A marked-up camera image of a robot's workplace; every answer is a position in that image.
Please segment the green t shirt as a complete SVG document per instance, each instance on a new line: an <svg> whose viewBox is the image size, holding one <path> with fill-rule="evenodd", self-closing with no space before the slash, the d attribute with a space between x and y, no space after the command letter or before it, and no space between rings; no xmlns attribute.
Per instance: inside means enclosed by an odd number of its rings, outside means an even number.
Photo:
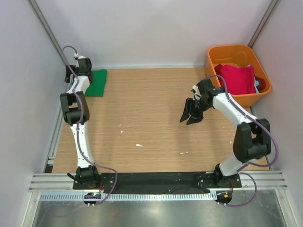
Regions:
<svg viewBox="0 0 303 227"><path fill-rule="evenodd" d="M107 70L93 70L93 82L87 88L85 96L102 97L107 82Z"/></svg>

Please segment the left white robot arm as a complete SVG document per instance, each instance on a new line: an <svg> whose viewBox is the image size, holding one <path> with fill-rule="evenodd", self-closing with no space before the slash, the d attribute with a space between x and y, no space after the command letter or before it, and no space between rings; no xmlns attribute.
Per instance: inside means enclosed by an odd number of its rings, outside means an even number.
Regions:
<svg viewBox="0 0 303 227"><path fill-rule="evenodd" d="M77 169L73 189L96 189L100 185L100 177L95 166L88 139L88 121L90 118L85 93L93 81L92 64L89 58L74 55L75 65L66 65L66 82L73 77L71 88L60 94L60 102L64 121L69 125L76 146Z"/></svg>

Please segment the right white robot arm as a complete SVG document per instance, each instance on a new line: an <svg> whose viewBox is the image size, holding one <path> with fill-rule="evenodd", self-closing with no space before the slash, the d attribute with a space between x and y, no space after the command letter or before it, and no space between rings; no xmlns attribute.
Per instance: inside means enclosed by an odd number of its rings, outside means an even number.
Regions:
<svg viewBox="0 0 303 227"><path fill-rule="evenodd" d="M218 187L227 187L238 172L247 165L271 153L270 124L258 119L241 107L225 87L214 87L203 79L191 89L193 97L185 101L181 122L187 125L203 120L203 113L210 109L220 111L235 127L232 154L216 165L213 181Z"/></svg>

